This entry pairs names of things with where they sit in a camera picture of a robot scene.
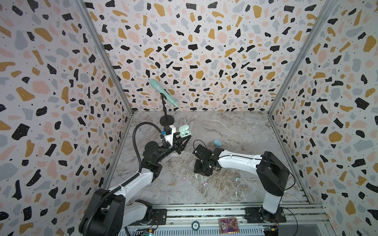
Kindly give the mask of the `mint green earbud case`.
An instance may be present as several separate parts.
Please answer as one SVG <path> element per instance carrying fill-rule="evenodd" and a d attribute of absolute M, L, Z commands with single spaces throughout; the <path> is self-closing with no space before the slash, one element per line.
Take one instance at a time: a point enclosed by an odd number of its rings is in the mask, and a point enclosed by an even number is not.
<path fill-rule="evenodd" d="M 189 125 L 183 125 L 179 127 L 179 135 L 181 138 L 185 138 L 192 134 L 191 128 Z"/>

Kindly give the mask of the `blue earbud case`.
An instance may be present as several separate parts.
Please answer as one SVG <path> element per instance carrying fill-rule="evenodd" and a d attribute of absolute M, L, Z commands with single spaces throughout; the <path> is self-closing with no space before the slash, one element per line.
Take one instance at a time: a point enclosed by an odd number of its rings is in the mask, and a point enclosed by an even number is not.
<path fill-rule="evenodd" d="M 221 147 L 222 147 L 222 142 L 221 142 L 220 140 L 218 140 L 218 139 L 215 139 L 215 140 L 213 141 L 213 143 L 214 143 L 214 146 L 216 146 L 216 147 L 218 147 L 218 148 L 221 148 Z"/>

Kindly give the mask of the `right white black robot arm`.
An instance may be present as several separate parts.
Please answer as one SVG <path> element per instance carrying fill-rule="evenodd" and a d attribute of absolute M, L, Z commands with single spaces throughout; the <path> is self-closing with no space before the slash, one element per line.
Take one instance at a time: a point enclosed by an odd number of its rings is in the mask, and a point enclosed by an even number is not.
<path fill-rule="evenodd" d="M 206 177 L 222 168 L 236 169 L 259 177 L 265 197 L 262 206 L 246 209 L 245 219 L 249 223 L 286 222 L 280 202 L 286 190 L 290 170 L 271 152 L 262 155 L 235 153 L 223 148 L 210 150 L 198 145 L 193 152 L 197 158 L 194 172 Z"/>

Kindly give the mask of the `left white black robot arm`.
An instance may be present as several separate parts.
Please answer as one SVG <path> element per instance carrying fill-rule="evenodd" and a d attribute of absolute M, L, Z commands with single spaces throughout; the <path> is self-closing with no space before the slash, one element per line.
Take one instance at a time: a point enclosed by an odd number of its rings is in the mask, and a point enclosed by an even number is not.
<path fill-rule="evenodd" d="M 81 220 L 79 232 L 84 236 L 117 236 L 135 222 L 149 223 L 152 204 L 144 200 L 129 201 L 159 176 L 162 170 L 160 162 L 173 152 L 180 154 L 190 138 L 190 135 L 182 138 L 175 133 L 163 139 L 162 145 L 148 142 L 143 151 L 141 171 L 109 190 L 98 189 Z"/>

